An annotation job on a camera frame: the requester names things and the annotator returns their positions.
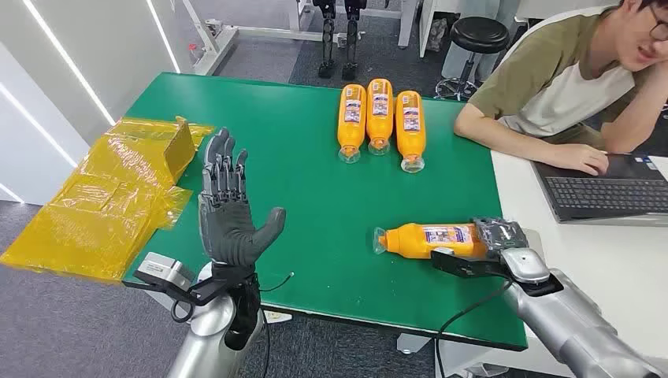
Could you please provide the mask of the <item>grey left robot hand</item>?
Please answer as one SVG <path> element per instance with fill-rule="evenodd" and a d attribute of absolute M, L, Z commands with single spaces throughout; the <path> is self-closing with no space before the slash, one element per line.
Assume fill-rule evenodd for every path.
<path fill-rule="evenodd" d="M 206 255 L 216 264 L 252 266 L 284 230 L 287 211 L 275 207 L 254 226 L 247 196 L 247 157 L 234 157 L 236 141 L 227 128 L 206 145 L 202 190 L 198 196 L 199 232 Z"/>

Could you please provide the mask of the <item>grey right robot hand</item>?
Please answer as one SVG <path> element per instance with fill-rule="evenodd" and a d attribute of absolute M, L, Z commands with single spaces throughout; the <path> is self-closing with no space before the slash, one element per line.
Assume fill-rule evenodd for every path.
<path fill-rule="evenodd" d="M 529 247 L 529 241 L 516 221 L 499 217 L 474 217 L 472 222 L 488 259 L 498 259 L 501 252 L 507 249 Z"/>

